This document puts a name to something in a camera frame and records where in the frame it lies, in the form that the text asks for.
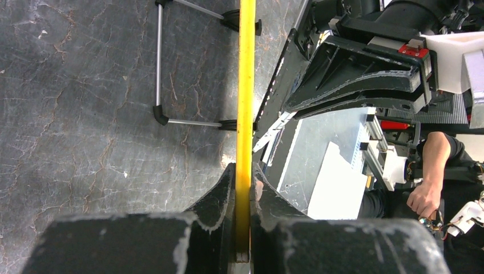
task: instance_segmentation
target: fist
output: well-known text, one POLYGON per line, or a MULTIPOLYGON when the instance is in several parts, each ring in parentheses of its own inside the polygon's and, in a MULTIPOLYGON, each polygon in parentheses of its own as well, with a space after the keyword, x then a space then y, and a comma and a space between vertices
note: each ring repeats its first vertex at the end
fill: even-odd
POLYGON ((420 218, 429 218, 440 205, 440 192, 440 188, 424 182, 410 194, 407 206, 419 214, 420 218))

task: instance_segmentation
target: red object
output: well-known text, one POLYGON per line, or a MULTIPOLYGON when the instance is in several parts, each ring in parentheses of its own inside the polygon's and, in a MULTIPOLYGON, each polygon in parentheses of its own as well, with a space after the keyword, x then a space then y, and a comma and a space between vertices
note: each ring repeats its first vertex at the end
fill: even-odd
POLYGON ((406 123, 398 123, 398 122, 391 122, 391 121, 381 121, 381 128, 383 130, 406 130, 410 127, 409 124, 406 123))
POLYGON ((406 55, 410 55, 410 56, 415 56, 415 57, 418 57, 420 59, 423 59, 424 57, 426 57, 428 54, 429 54, 429 50, 428 49, 421 49, 421 50, 417 50, 413 47, 409 47, 407 45, 403 45, 399 50, 398 50, 399 53, 403 53, 403 54, 406 54, 406 55))

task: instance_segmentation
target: yellow stick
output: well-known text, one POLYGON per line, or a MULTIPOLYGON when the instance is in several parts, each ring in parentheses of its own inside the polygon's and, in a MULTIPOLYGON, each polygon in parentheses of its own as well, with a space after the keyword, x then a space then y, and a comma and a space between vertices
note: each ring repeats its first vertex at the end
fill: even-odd
POLYGON ((240 0, 239 97, 235 172, 236 256, 249 261, 249 190, 252 172, 252 97, 254 92, 256 1, 240 0))

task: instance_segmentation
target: gray floor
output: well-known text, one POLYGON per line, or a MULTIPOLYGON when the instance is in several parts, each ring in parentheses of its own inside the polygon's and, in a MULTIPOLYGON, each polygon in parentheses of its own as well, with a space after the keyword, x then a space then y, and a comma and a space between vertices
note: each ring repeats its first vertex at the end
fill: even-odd
MULTIPOLYGON (((299 4, 258 1, 257 102, 299 4)), ((56 215, 181 211, 234 160, 234 133, 154 120, 156 15, 153 0, 0 3, 0 273, 56 215)), ((238 34, 169 3, 163 39, 165 113, 235 118, 238 34)))

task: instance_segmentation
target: silver metal rod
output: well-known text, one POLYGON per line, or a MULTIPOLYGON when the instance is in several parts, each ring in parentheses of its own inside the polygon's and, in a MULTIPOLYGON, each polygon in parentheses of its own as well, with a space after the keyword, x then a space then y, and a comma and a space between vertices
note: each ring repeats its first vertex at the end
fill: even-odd
POLYGON ((170 119, 168 123, 171 124, 191 124, 193 126, 207 126, 207 127, 221 127, 221 123, 210 123, 210 122, 196 122, 196 121, 188 121, 188 120, 177 120, 177 119, 170 119))
POLYGON ((218 14, 218 13, 214 13, 213 11, 209 11, 207 9, 204 9, 202 7, 199 7, 199 6, 195 5, 195 4, 192 4, 190 2, 187 2, 185 0, 174 0, 174 1, 175 2, 178 2, 178 3, 182 4, 182 5, 185 5, 187 7, 191 7, 193 9, 199 10, 202 13, 206 13, 208 15, 211 15, 211 16, 215 17, 215 18, 219 18, 220 20, 223 20, 224 19, 224 17, 222 15, 218 14))
POLYGON ((158 5, 158 44, 156 45, 156 106, 162 103, 162 28, 163 6, 158 5))

